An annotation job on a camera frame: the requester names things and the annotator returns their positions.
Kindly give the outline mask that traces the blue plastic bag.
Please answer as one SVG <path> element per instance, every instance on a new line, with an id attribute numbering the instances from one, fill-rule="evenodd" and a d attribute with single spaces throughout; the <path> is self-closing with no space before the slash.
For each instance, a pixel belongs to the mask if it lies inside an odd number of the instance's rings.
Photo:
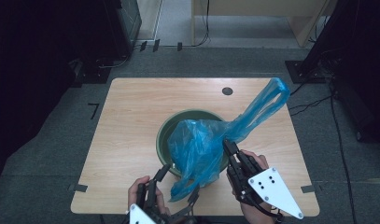
<path id="1" fill-rule="evenodd" d="M 223 141 L 239 143 L 261 123 L 271 117 L 287 101 L 287 84 L 273 77 L 244 113 L 232 121 L 184 119 L 167 140 L 173 163 L 182 174 L 171 187 L 173 202 L 184 199 L 196 187 L 204 187 L 219 179 L 222 170 Z"/>

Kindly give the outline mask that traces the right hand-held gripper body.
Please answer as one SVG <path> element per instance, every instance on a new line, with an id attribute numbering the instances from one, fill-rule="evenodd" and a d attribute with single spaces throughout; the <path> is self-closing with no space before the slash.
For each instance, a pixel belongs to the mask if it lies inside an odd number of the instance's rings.
<path id="1" fill-rule="evenodd" d="M 303 219 L 304 214 L 294 200 L 277 169 L 262 169 L 257 162 L 240 150 L 229 156 L 227 177 L 232 193 L 239 203 L 256 207 L 263 214 L 282 220 L 283 214 Z"/>

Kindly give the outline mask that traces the black metal stand base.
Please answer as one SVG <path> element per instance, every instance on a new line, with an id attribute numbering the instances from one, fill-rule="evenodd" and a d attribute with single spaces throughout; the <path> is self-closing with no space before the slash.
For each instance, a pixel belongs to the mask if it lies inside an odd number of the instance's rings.
<path id="1" fill-rule="evenodd" d="M 110 74 L 110 68 L 90 68 L 80 59 L 75 59 L 68 65 L 76 75 L 73 88 L 80 88 L 83 84 L 106 84 Z"/>
<path id="2" fill-rule="evenodd" d="M 285 66 L 289 71 L 289 76 L 294 84 L 303 83 L 324 83 L 325 77 L 320 71 L 320 67 L 307 69 L 303 61 L 285 61 Z"/>

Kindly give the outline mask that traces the light wooden desk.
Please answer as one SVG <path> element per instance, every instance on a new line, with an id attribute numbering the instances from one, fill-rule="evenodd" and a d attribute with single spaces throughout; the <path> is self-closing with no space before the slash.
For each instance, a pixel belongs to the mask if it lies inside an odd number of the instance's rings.
<path id="1" fill-rule="evenodd" d="M 305 47 L 322 16 L 330 16 L 338 0 L 191 0 L 191 42 L 196 16 L 286 17 L 300 47 Z"/>

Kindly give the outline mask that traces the dark glass-sided cabinet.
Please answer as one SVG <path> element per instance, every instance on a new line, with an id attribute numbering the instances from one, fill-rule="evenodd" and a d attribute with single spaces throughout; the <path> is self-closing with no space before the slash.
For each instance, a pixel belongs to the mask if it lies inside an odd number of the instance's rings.
<path id="1" fill-rule="evenodd" d="M 103 0 L 116 58 L 128 58 L 142 23 L 137 0 Z"/>

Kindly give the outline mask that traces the green plastic trash bin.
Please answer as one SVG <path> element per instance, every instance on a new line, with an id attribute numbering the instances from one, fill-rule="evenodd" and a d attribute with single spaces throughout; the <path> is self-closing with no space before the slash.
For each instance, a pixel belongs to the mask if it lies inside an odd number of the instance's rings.
<path id="1" fill-rule="evenodd" d="M 175 113 L 162 124 L 156 137 L 157 155 L 162 165 L 169 164 L 171 166 L 169 172 L 177 179 L 181 178 L 181 172 L 176 168 L 176 165 L 171 158 L 171 153 L 168 147 L 168 139 L 176 128 L 177 124 L 181 120 L 185 119 L 212 119 L 223 121 L 223 118 L 221 116 L 211 111 L 202 109 L 187 109 Z"/>

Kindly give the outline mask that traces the person's right hand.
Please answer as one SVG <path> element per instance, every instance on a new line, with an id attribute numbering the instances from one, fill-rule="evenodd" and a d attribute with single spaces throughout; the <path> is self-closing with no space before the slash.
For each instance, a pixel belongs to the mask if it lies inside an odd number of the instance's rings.
<path id="1" fill-rule="evenodd" d="M 262 169 L 268 169 L 269 165 L 264 155 L 257 155 L 252 151 L 242 150 L 244 154 L 252 157 Z M 263 214 L 254 206 L 240 203 L 241 211 L 249 224 L 274 224 L 274 219 Z"/>

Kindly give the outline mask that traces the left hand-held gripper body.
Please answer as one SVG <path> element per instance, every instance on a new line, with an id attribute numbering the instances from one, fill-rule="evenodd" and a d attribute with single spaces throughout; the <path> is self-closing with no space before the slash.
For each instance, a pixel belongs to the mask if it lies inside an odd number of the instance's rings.
<path id="1" fill-rule="evenodd" d="M 195 224 L 194 204 L 188 204 L 174 214 L 161 214 L 155 203 L 157 188 L 154 180 L 138 186 L 137 202 L 128 207 L 128 224 Z"/>

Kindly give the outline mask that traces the person's left hand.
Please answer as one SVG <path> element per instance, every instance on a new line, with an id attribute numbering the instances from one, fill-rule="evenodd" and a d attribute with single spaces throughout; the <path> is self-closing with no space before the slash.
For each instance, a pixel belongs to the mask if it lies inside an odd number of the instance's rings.
<path id="1" fill-rule="evenodd" d="M 137 202 L 137 191 L 140 184 L 147 184 L 150 180 L 149 175 L 137 178 L 128 189 L 128 207 Z M 165 205 L 164 197 L 159 189 L 155 190 L 155 203 L 161 214 L 170 215 L 169 208 Z"/>

